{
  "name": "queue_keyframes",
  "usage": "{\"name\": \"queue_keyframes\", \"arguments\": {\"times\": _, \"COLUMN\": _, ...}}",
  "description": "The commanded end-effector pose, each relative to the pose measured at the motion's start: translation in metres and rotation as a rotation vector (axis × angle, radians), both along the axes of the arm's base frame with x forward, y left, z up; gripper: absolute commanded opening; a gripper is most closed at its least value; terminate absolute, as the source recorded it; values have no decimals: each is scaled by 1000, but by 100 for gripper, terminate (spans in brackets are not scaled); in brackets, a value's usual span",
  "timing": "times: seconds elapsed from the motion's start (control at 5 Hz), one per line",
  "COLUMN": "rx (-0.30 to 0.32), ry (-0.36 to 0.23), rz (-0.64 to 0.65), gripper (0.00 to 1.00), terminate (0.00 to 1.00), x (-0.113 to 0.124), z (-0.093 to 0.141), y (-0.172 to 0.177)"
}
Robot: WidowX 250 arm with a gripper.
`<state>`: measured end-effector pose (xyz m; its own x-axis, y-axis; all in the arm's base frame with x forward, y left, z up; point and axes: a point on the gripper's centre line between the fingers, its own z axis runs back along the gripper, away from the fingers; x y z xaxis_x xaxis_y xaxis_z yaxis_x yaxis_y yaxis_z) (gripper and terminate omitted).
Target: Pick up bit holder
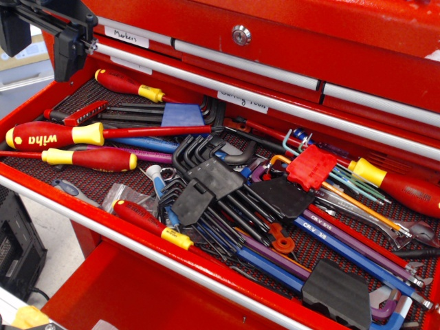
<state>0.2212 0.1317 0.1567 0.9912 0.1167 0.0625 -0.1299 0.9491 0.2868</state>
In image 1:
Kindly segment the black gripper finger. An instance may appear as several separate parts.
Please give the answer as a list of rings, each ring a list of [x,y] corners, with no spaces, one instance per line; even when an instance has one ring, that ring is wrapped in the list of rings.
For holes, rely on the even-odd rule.
[[[14,57],[32,43],[30,24],[13,10],[1,7],[1,49]]]
[[[68,82],[81,70],[89,54],[96,50],[97,40],[87,41],[80,31],[66,28],[54,39],[54,79],[56,82]]]

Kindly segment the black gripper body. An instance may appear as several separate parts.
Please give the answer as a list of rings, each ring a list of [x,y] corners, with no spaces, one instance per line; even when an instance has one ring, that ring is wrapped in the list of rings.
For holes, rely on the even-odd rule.
[[[66,28],[93,34],[98,17],[82,1],[1,1],[1,9],[50,34]]]

